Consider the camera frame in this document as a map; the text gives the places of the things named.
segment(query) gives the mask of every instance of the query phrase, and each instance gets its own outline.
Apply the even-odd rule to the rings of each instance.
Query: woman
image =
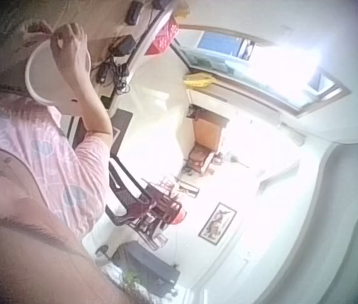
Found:
[[[109,197],[112,126],[85,71],[87,36],[83,28],[72,23],[54,35],[44,22],[32,23],[30,28],[38,29],[40,38],[51,38],[54,59],[78,98],[88,134],[74,151],[59,129],[57,109],[15,94],[0,94],[0,155],[5,153],[12,162],[26,166],[47,208],[82,238]]]
[[[110,119],[85,72],[87,36],[75,23],[54,34],[33,23],[24,34],[37,33],[51,37],[88,134],[74,151],[55,108],[0,94],[0,303],[146,303],[111,284],[80,243],[108,199],[112,144]]]

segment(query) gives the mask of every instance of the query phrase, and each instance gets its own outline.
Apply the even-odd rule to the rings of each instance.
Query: black cabinet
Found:
[[[174,291],[180,272],[132,241],[119,246],[111,261],[123,272],[133,272],[148,292],[162,298]]]

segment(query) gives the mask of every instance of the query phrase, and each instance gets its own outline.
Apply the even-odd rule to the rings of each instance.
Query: patterned shirt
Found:
[[[74,150],[59,128],[60,120],[55,107],[0,94],[0,149],[29,169],[48,209],[82,238],[113,197],[109,148],[87,134]]]

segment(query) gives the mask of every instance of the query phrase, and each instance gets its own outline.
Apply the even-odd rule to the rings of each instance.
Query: hand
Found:
[[[63,25],[51,37],[51,51],[58,70],[74,92],[91,85],[86,69],[87,40],[83,27],[76,23]]]

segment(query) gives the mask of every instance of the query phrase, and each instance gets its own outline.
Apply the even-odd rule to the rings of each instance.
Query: white plastic basin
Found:
[[[90,55],[87,53],[86,69],[90,73]],[[44,41],[30,55],[25,82],[28,93],[44,106],[56,106],[65,115],[81,116],[77,97],[58,71],[52,57],[50,41]]]

